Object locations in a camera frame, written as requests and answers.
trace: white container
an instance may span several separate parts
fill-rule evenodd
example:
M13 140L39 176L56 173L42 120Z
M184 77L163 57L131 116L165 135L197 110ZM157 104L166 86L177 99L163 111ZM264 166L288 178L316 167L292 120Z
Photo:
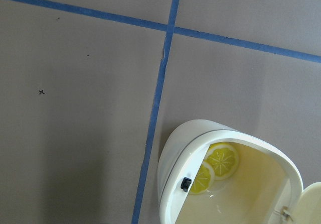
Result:
M237 171L204 194L188 195L182 181L194 180L208 147L219 142L238 151ZM303 190L298 169L284 153L216 122L177 127L162 151L157 180L161 224L321 223L321 182Z

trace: blue tape line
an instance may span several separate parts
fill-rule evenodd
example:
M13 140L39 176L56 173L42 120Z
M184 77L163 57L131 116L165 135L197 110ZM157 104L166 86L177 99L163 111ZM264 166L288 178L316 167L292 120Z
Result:
M150 159L150 155L151 155L151 148L152 148L152 143L154 140L154 134L155 134L155 129L156 129L159 104L161 102L166 66L167 66L167 62L169 59L179 1L180 0L172 0L172 6L171 6L169 21L168 21L168 27L167 27L166 37L165 37L165 41L164 41L164 57L163 57L161 64L159 66L157 84L156 84L155 95L154 95L154 102L153 102L153 106L152 106L152 110L151 110L148 133L147 133L145 156L144 156L144 160L143 160L141 170L140 170L135 206L134 206L132 220L131 220L132 224L137 224L138 219L139 219L139 214L140 214L140 209L141 209L141 204L142 204L142 199L143 199L143 193L144 193L145 184L146 184L149 159Z
M175 27L174 33L179 35L189 36L189 37L205 39L213 42L220 42L220 43L225 43L229 45L254 49L262 52L269 52L277 55L321 63L321 56L312 55L304 52L292 51L292 50L279 48L279 47L273 47L273 46L264 45L260 43L249 42L249 41L239 40L235 38L228 38L228 37L210 34L206 32L198 32L195 30L185 29L181 27Z
M63 4L63 3L51 2L47 0L11 0L11 1L27 3L34 6L46 7L46 8L51 8L55 10L71 12L71 13L76 13L80 15L85 15L85 16L90 16L90 17L95 17L95 18L100 18L100 19L105 19L105 20L110 20L115 22L121 22L121 23L130 24L130 25L160 30L160 31L166 31L167 29L167 25L162 23L151 22L151 21L146 21L138 18L126 17L122 15L97 11L97 10L84 8L84 7L72 6L72 5Z

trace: lemon slice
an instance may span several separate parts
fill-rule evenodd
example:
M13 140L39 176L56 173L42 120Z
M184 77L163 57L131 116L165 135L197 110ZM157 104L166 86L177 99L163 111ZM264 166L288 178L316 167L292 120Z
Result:
M230 177L239 164L238 153L228 142L210 145L204 159L213 167L215 180Z
M197 195L205 192L214 182L215 172L211 165L203 161L192 184L189 194Z

